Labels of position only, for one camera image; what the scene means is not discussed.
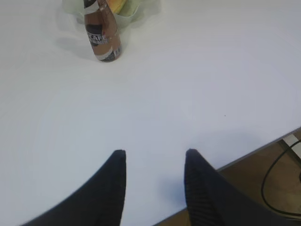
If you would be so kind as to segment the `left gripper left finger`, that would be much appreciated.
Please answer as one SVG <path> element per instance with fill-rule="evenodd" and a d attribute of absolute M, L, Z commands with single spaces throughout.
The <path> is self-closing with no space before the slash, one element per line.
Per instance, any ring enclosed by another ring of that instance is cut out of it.
<path fill-rule="evenodd" d="M 82 187 L 25 225 L 119 226 L 126 194 L 126 166 L 126 152 L 114 151 Z"/>

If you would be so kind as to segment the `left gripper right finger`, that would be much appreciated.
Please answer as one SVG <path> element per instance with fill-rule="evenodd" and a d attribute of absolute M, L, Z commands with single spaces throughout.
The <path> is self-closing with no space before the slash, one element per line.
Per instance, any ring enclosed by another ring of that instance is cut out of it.
<path fill-rule="evenodd" d="M 192 226 L 297 225 L 249 199 L 195 149 L 186 152 L 184 189 Z"/>

